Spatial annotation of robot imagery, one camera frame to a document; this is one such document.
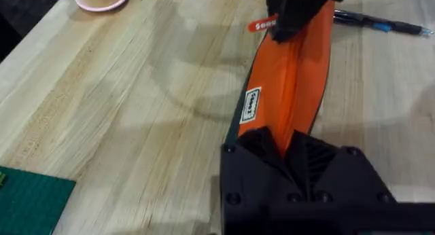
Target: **pink cup rim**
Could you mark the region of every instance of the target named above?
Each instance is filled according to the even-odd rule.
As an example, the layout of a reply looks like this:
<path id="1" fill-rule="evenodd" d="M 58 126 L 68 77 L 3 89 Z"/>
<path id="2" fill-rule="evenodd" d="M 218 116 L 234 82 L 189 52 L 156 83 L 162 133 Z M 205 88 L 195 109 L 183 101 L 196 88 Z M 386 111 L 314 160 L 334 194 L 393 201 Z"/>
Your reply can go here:
<path id="1" fill-rule="evenodd" d="M 79 5 L 79 7 L 83 8 L 86 11 L 89 12 L 105 12 L 105 11 L 109 11 L 109 10 L 113 10 L 119 6 L 121 6 L 126 0 L 118 0 L 117 2 L 115 2 L 114 4 L 108 6 L 108 7 L 90 7 L 88 5 L 86 5 L 83 0 L 75 0 L 75 2 L 77 3 L 77 5 Z"/>

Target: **blue pen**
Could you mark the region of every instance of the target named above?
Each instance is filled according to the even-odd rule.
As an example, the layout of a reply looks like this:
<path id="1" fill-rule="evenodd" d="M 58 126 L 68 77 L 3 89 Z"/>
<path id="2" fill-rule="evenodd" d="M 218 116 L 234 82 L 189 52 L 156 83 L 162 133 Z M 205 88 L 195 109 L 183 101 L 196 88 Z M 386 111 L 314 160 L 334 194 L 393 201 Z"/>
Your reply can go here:
<path id="1" fill-rule="evenodd" d="M 335 10 L 334 22 L 353 26 L 368 26 L 384 32 L 395 31 L 409 35 L 429 36 L 434 32 L 422 26 L 408 24 L 405 22 L 391 21 L 383 18 L 376 18 L 365 14 Z"/>

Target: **green mat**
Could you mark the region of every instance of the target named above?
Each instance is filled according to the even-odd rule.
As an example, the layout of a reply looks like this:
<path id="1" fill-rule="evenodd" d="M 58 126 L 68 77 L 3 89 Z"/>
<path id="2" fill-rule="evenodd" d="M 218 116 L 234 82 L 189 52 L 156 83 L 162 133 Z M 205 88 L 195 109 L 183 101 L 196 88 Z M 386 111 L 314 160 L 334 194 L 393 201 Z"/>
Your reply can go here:
<path id="1" fill-rule="evenodd" d="M 49 235 L 75 181 L 0 166 L 0 235 Z"/>

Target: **red label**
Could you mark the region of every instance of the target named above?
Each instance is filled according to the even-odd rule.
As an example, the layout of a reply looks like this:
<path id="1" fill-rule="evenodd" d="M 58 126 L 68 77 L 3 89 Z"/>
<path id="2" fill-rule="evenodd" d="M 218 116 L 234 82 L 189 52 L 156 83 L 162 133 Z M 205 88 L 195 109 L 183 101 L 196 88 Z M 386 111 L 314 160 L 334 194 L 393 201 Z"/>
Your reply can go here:
<path id="1" fill-rule="evenodd" d="M 277 23 L 277 18 L 278 16 L 275 14 L 274 16 L 270 16 L 262 20 L 253 21 L 249 23 L 247 28 L 251 32 L 262 31 L 274 26 Z"/>

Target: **orange fabric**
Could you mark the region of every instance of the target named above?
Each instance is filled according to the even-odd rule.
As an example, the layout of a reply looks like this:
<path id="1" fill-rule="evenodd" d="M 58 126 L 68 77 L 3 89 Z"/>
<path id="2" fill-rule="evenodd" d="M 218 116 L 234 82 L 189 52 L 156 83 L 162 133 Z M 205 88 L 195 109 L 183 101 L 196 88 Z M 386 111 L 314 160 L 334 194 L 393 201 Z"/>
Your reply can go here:
<path id="1" fill-rule="evenodd" d="M 256 116 L 240 123 L 239 136 L 249 129 L 268 126 L 284 155 L 294 130 L 309 131 L 328 75 L 333 15 L 334 3 L 329 1 L 290 41 L 278 44 L 266 36 L 247 87 L 247 91 L 261 88 Z"/>

